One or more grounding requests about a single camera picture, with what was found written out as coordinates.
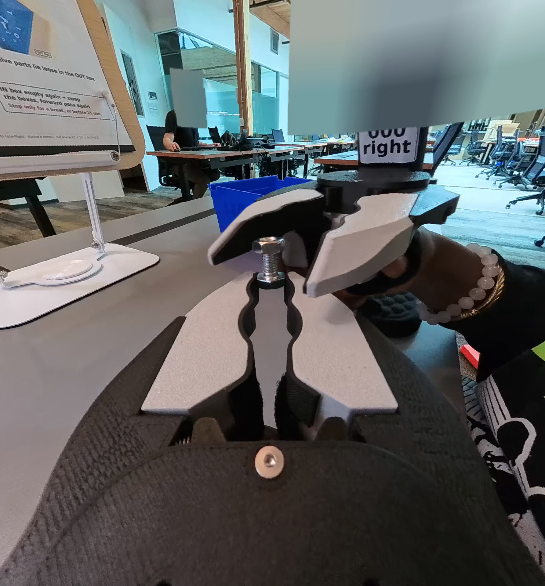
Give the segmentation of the short steel hex bolt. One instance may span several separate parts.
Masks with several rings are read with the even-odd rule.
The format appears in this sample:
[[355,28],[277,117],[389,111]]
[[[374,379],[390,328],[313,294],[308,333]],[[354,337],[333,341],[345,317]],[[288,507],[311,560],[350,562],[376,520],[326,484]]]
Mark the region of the short steel hex bolt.
[[281,271],[282,253],[262,253],[262,268],[256,275],[259,289],[273,290],[283,288],[285,273]]

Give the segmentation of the black white patterned pants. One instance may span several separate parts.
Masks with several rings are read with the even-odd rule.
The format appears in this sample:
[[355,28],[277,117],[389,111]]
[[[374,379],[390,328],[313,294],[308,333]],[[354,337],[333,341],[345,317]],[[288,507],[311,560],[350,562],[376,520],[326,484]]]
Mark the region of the black white patterned pants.
[[477,384],[473,379],[467,376],[462,377],[468,430],[485,462],[509,522],[545,575],[545,538],[488,425],[476,387]]

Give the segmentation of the white poster stand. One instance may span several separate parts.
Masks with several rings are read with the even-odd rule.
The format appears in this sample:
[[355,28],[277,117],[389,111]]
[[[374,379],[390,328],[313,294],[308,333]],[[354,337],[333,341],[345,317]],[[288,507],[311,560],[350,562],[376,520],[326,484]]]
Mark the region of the white poster stand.
[[91,221],[89,247],[12,271],[0,270],[0,329],[27,324],[159,262],[156,254],[106,244],[93,174],[80,174]]

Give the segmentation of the instruction poster on tan board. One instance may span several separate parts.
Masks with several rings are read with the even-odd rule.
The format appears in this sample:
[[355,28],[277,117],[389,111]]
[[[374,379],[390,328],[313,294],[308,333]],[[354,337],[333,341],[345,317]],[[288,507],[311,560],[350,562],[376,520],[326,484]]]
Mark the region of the instruction poster on tan board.
[[94,1],[0,1],[0,179],[130,169],[144,134]]

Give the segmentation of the black framed instruction sign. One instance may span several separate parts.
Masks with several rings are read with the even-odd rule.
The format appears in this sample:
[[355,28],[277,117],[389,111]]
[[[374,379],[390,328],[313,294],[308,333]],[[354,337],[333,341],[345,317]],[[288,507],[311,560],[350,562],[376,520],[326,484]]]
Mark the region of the black framed instruction sign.
[[434,143],[432,150],[432,166],[430,170],[431,176],[434,175],[437,167],[443,161],[444,157],[446,157],[452,143],[461,134],[463,126],[464,121],[447,125]]

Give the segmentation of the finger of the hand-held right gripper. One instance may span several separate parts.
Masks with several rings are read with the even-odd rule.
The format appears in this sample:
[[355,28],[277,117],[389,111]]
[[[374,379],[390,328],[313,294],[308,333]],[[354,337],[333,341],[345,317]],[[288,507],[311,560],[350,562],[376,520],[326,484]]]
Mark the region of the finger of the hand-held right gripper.
[[261,237],[282,237],[324,218],[324,195],[312,188],[270,194],[250,204],[210,246],[207,259],[217,266],[252,250]]
[[371,280],[408,248],[409,218],[418,194],[377,194],[357,201],[358,209],[320,240],[303,285],[318,298]]

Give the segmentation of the black honeycomb wrist rest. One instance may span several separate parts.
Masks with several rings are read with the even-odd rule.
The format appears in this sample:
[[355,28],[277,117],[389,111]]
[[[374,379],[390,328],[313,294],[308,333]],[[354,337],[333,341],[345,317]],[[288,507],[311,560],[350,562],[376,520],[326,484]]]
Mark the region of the black honeycomb wrist rest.
[[408,338],[417,333],[422,323],[417,302],[417,298],[409,292],[376,294],[368,297],[357,313],[388,338]]

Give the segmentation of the wood-topped office desk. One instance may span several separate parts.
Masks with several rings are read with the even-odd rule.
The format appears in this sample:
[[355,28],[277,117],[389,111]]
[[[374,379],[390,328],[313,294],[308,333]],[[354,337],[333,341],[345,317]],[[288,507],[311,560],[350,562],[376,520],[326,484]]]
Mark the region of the wood-topped office desk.
[[[334,155],[317,157],[313,159],[313,163],[315,165],[320,165],[325,169],[325,172],[328,172],[328,169],[350,170],[358,167],[358,152],[356,150],[350,150]],[[425,152],[423,158],[423,171],[432,171],[434,169],[432,151]]]
[[283,163],[284,161],[296,158],[296,154],[303,151],[302,146],[276,146],[273,149],[254,150],[179,150],[177,152],[168,150],[147,151],[146,155],[170,159],[179,173],[179,189],[183,201],[190,201],[191,193],[188,179],[185,176],[184,165],[188,162],[199,162],[211,169],[224,169],[240,166],[242,175],[247,173],[248,165],[260,163]]

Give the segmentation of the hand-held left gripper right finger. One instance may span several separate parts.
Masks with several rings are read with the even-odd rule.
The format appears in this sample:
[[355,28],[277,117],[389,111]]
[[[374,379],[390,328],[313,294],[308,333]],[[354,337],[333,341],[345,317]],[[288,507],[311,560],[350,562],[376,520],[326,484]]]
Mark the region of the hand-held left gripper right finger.
[[398,403],[354,312],[334,295],[310,298],[286,273],[286,369],[276,390],[280,440],[364,440],[359,418],[390,422]]

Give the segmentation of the blue plastic bin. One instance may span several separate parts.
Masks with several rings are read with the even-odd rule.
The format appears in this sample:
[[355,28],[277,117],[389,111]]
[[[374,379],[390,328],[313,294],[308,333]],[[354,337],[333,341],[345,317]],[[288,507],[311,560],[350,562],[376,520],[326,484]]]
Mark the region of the blue plastic bin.
[[216,182],[209,184],[209,190],[215,209],[218,227],[221,232],[249,205],[262,196],[289,187],[313,185],[310,179],[279,179],[276,175],[260,178]]

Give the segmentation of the person's right forearm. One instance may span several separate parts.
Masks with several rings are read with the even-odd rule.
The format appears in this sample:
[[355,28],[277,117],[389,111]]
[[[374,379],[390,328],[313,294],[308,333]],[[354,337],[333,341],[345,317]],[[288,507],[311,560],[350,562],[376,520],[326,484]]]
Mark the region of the person's right forearm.
[[504,285],[496,300],[475,316],[444,324],[479,352],[477,382],[545,342],[545,269],[499,260]]

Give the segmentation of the black angled table legs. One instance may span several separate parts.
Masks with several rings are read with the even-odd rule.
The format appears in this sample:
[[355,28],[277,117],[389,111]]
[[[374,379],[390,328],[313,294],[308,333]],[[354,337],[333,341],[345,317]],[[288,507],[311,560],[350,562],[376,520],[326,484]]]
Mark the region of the black angled table legs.
[[0,204],[12,199],[24,199],[42,236],[55,236],[56,231],[40,201],[41,194],[36,179],[10,179],[0,181]]

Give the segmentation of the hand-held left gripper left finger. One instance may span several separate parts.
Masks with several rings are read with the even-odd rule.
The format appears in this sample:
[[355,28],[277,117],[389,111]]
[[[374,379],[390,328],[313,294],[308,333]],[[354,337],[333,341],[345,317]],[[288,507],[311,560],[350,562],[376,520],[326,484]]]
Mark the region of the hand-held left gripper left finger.
[[216,419],[224,433],[262,433],[256,377],[256,275],[248,272],[188,312],[142,404],[142,411]]

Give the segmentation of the person's right hand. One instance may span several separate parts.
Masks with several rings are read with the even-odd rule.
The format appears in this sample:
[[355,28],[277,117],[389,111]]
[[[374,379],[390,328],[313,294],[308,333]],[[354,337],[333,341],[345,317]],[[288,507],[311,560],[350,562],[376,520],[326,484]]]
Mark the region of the person's right hand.
[[433,311],[441,311],[466,297],[482,276],[481,258],[470,249],[425,228],[416,232],[420,264],[412,278],[387,289],[409,291]]

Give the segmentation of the row of black office chairs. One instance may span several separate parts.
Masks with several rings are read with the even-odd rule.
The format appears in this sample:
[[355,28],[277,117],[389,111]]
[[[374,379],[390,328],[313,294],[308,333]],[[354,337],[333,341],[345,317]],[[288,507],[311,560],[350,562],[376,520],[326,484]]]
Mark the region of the row of black office chairs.
[[537,131],[537,140],[521,140],[516,131],[513,138],[494,146],[489,165],[481,168],[475,179],[492,181],[492,186],[501,189],[505,186],[517,187],[523,193],[508,201],[506,209],[522,202],[533,202],[535,214],[542,216],[545,211],[545,125]]

